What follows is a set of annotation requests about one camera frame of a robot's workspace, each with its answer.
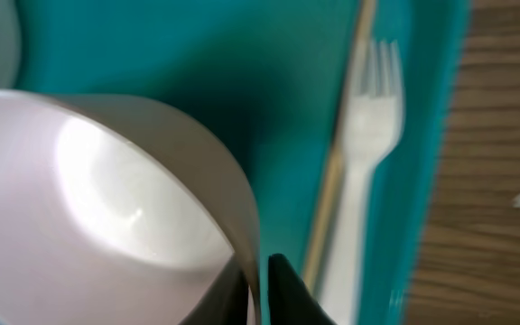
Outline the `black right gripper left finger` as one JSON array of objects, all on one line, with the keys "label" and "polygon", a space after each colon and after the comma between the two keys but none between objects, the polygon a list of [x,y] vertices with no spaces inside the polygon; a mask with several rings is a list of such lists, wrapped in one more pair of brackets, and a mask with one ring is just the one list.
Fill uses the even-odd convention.
[{"label": "black right gripper left finger", "polygon": [[248,283],[235,257],[181,325],[247,325]]}]

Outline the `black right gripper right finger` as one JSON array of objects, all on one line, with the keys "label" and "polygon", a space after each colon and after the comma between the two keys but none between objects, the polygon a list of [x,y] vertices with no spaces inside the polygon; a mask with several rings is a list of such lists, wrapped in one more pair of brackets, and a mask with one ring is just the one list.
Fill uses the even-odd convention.
[{"label": "black right gripper right finger", "polygon": [[267,270],[272,325],[333,325],[284,255],[270,255]]}]

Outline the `pink bowl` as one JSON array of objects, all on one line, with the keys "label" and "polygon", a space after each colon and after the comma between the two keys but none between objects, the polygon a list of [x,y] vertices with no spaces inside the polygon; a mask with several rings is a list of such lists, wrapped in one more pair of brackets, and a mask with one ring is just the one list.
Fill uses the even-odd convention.
[{"label": "pink bowl", "polygon": [[179,109],[0,89],[0,324],[181,324],[228,261],[262,320],[255,196]]}]

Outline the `white plastic fork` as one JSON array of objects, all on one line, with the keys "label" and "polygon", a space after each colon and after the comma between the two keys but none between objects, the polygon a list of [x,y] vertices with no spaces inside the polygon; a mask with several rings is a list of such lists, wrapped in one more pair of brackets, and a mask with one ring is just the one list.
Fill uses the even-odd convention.
[{"label": "white plastic fork", "polygon": [[334,324],[358,321],[369,196],[377,166],[404,129],[404,81],[397,41],[372,41],[366,73],[348,101],[340,137],[339,207],[327,239],[317,301]]}]

